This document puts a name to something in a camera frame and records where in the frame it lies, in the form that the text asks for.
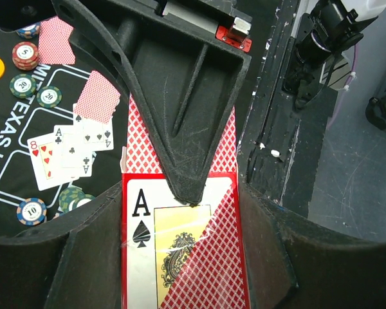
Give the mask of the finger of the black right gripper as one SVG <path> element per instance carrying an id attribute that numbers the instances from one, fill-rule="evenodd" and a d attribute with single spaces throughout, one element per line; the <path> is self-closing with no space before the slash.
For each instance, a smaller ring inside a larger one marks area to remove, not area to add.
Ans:
<path id="1" fill-rule="evenodd" d="M 201 201 L 250 56 L 218 39 L 250 16 L 220 1 L 54 1 L 69 43 L 133 99 L 174 197 Z"/>

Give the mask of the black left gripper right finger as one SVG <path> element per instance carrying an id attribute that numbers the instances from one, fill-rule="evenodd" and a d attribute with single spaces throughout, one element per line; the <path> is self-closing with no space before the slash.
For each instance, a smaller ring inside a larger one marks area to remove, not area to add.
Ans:
<path id="1" fill-rule="evenodd" d="M 254 308 L 386 308 L 386 243 L 313 223 L 239 184 Z"/>

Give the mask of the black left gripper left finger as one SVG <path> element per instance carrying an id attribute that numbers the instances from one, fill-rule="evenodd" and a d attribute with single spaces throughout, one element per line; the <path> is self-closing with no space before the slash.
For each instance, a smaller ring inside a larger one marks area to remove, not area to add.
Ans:
<path id="1" fill-rule="evenodd" d="M 12 237 L 0 237 L 0 308 L 121 308 L 122 183 Z"/>

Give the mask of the blue poker chip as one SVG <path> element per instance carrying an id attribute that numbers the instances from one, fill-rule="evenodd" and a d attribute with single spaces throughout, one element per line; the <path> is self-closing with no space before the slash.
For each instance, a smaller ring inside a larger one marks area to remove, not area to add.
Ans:
<path id="1" fill-rule="evenodd" d="M 46 220 L 47 206 L 39 198 L 28 198 L 19 204 L 16 214 L 23 225 L 36 226 Z"/>
<path id="2" fill-rule="evenodd" d="M 33 39 L 37 37 L 41 30 L 41 24 L 40 23 L 34 23 L 27 27 L 20 28 L 16 31 L 16 34 L 19 37 L 25 38 L 25 39 Z"/>

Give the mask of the red backed card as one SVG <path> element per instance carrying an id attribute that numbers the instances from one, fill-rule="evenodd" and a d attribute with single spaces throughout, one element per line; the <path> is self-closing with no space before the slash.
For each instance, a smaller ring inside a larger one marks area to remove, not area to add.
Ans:
<path id="1" fill-rule="evenodd" d="M 58 17 L 41 23 L 39 62 L 41 64 L 74 64 L 76 57 L 69 45 L 73 27 Z"/>
<path id="2" fill-rule="evenodd" d="M 98 71 L 93 70 L 73 112 L 78 116 L 107 124 L 120 102 L 119 91 Z"/>

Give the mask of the red playing card deck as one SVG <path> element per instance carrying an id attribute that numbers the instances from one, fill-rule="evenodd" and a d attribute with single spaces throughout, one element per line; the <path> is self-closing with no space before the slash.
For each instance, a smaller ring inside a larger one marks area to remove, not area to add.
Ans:
<path id="1" fill-rule="evenodd" d="M 235 117 L 201 202 L 171 193 L 134 101 L 122 175 L 122 307 L 249 308 L 239 211 Z"/>

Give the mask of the four of spades card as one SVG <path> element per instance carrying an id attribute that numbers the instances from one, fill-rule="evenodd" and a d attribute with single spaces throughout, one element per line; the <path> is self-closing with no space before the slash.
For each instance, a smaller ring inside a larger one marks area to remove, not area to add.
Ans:
<path id="1" fill-rule="evenodd" d="M 113 119 L 104 124 L 73 113 L 75 136 L 92 151 L 114 149 Z"/>

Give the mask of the eight of hearts card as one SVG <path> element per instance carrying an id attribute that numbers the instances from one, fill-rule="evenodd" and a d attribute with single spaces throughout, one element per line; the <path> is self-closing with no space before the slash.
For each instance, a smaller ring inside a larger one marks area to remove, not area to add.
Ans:
<path id="1" fill-rule="evenodd" d="M 64 174 L 56 166 L 51 133 L 27 139 L 37 187 L 40 191 L 78 180 Z"/>

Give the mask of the green poker chip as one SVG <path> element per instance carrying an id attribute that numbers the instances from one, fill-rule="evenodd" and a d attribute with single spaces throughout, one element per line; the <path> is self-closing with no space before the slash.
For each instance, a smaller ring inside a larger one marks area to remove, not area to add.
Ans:
<path id="1" fill-rule="evenodd" d="M 54 108 L 62 100 L 62 92 L 55 86 L 44 86 L 36 95 L 38 104 L 43 108 Z"/>
<path id="2" fill-rule="evenodd" d="M 11 79 L 9 89 L 17 98 L 28 98 L 35 94 L 37 83 L 32 76 L 19 74 Z"/>
<path id="3" fill-rule="evenodd" d="M 86 194 L 79 187 L 70 186 L 59 194 L 59 207 L 63 213 L 68 213 L 94 199 L 93 195 Z"/>

